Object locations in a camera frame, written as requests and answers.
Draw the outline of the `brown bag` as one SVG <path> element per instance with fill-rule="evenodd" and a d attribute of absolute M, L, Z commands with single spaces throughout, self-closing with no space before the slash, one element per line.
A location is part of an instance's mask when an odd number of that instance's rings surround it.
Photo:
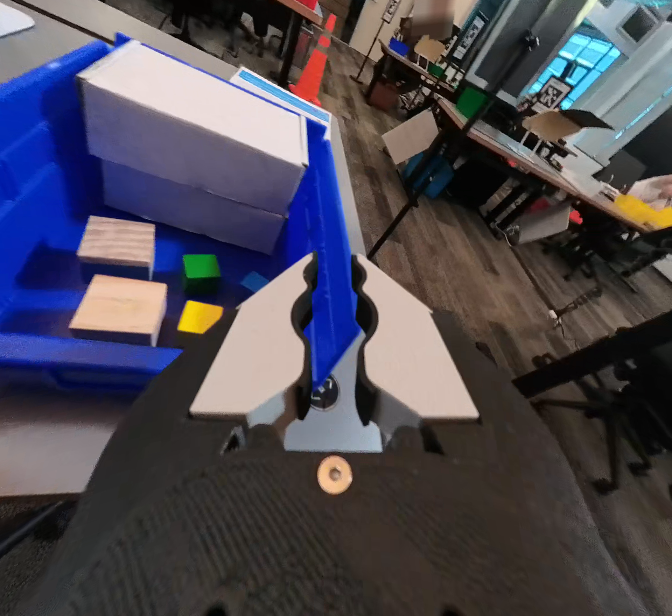
<path fill-rule="evenodd" d="M 391 112 L 399 105 L 400 94 L 396 83 L 375 83 L 367 103 L 380 111 Z"/>

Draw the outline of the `striped grain wooden cube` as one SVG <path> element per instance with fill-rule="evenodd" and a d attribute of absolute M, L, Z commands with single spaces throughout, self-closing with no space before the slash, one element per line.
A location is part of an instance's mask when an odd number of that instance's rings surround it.
<path fill-rule="evenodd" d="M 156 225 L 91 215 L 77 248 L 80 265 L 92 274 L 151 281 Z"/>

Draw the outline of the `white cardboard mailer box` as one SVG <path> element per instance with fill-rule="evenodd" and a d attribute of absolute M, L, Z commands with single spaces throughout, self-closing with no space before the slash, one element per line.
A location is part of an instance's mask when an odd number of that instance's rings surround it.
<path fill-rule="evenodd" d="M 92 155 L 288 216 L 308 166 L 298 113 L 138 41 L 76 78 Z"/>
<path fill-rule="evenodd" d="M 101 170 L 106 206 L 266 255 L 288 219 L 110 161 Z"/>

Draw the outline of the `green cube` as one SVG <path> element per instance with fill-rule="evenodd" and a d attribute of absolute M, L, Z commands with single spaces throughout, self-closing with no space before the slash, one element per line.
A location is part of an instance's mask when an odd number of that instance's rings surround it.
<path fill-rule="evenodd" d="M 182 285 L 186 296 L 215 296 L 221 288 L 221 270 L 212 253 L 182 257 Z"/>

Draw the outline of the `green plastic bin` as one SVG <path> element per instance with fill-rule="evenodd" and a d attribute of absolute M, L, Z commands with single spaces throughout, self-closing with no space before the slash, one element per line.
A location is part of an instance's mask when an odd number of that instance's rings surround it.
<path fill-rule="evenodd" d="M 483 90 L 467 85 L 459 95 L 456 109 L 467 119 L 474 117 L 485 105 L 488 95 Z"/>

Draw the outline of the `blue storage crate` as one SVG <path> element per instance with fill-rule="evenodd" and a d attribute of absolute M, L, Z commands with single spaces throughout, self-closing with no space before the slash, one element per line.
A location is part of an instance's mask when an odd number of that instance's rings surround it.
<path fill-rule="evenodd" d="M 435 200 L 445 192 L 446 188 L 453 180 L 455 169 L 444 156 L 439 155 L 434 157 L 428 166 L 425 167 L 424 171 L 416 176 L 414 182 L 410 183 L 409 178 L 416 170 L 418 164 L 422 162 L 424 158 L 423 155 L 423 153 L 417 153 L 409 158 L 400 175 L 404 184 L 409 187 L 411 193 L 423 184 L 429 175 L 431 180 L 426 184 L 423 194 L 429 199 Z"/>

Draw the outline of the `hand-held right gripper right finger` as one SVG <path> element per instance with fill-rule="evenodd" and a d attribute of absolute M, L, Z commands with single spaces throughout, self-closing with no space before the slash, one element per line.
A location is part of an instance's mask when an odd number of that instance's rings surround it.
<path fill-rule="evenodd" d="M 396 431 L 480 420 L 433 311 L 363 255 L 351 258 L 351 278 L 364 334 L 355 385 L 362 425 Z"/>

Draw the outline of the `small cluttered work table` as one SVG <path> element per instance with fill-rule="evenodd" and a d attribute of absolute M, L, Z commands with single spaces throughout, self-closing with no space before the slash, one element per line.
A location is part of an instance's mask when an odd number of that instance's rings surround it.
<path fill-rule="evenodd" d="M 455 99 L 457 87 L 448 82 L 442 69 L 434 75 L 430 71 L 430 63 L 426 67 L 415 63 L 408 56 L 391 49 L 381 39 L 377 40 L 376 45 L 381 48 L 382 57 L 373 66 L 372 77 L 364 93 L 366 103 L 373 86 L 378 82 L 396 83 L 400 96 L 403 94 L 401 89 L 411 83 L 413 87 L 408 93 L 427 90 L 427 97 L 437 94 L 449 100 Z"/>

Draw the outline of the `yellow cube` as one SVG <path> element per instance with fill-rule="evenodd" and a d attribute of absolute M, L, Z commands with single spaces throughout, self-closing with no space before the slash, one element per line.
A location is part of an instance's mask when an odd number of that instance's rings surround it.
<path fill-rule="evenodd" d="M 195 300 L 187 300 L 177 324 L 180 334 L 205 334 L 223 316 L 222 306 Z"/>

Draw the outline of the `grey board panel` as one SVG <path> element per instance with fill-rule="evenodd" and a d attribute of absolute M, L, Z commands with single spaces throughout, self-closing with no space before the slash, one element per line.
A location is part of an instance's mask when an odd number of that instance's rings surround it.
<path fill-rule="evenodd" d="M 382 142 L 393 164 L 399 166 L 427 150 L 438 134 L 438 125 L 429 108 L 382 134 Z"/>

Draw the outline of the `marker sign on stand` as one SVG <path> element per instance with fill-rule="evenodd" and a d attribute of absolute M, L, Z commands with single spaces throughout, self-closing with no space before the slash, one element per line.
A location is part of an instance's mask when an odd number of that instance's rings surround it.
<path fill-rule="evenodd" d="M 367 50 L 367 52 L 366 52 L 366 54 L 363 58 L 362 64 L 359 68 L 359 71 L 357 72 L 357 75 L 351 76 L 351 79 L 354 82 L 356 82 L 357 84 L 362 84 L 362 81 L 361 81 L 360 77 L 363 74 L 365 66 L 367 65 L 367 63 L 369 61 L 369 57 L 372 53 L 372 50 L 374 49 L 375 44 L 376 44 L 377 40 L 379 39 L 382 28 L 386 24 L 391 24 L 392 19 L 394 18 L 394 16 L 396 15 L 396 13 L 399 9 L 399 5 L 400 5 L 401 1 L 402 0 L 388 0 L 387 4 L 385 6 L 385 9 L 382 13 L 382 16 L 381 16 L 380 25 L 379 25 L 377 31 L 374 34 L 372 44 L 370 45 L 369 49 Z"/>

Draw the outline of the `grey metal booth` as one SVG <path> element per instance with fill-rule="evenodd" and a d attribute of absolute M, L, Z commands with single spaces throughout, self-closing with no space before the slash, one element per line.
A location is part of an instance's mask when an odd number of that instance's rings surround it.
<path fill-rule="evenodd" d="M 509 0 L 463 81 L 514 105 L 598 0 Z"/>

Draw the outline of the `blue plastic bin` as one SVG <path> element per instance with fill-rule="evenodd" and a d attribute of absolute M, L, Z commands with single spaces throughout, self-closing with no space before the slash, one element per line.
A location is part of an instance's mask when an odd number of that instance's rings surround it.
<path fill-rule="evenodd" d="M 121 47 L 91 42 L 1 86 L 1 383 L 66 394 L 134 398 L 179 354 L 187 300 L 222 306 L 224 316 L 255 293 L 240 286 L 255 271 L 269 280 L 305 255 L 318 257 L 313 320 L 306 329 L 314 385 L 356 338 L 351 247 L 331 133 L 307 121 L 308 166 L 273 253 L 266 255 L 146 220 L 105 205 L 100 159 L 89 152 L 76 75 Z M 69 323 L 92 277 L 77 248 L 91 215 L 156 225 L 150 282 L 168 285 L 156 347 L 81 339 Z M 220 290 L 186 296 L 182 257 L 217 256 Z"/>

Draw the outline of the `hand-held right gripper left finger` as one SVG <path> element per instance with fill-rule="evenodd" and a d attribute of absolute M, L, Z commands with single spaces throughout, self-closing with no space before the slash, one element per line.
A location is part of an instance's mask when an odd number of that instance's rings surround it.
<path fill-rule="evenodd" d="M 189 407 L 191 417 L 277 430 L 306 418 L 313 391 L 306 329 L 317 277 L 311 252 L 239 306 Z"/>

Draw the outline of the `smooth pale wooden cube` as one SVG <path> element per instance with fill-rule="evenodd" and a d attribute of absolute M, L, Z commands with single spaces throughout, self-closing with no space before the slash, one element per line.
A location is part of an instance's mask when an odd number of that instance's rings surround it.
<path fill-rule="evenodd" d="M 81 339 L 156 347 L 168 291 L 165 283 L 95 274 L 69 331 Z"/>

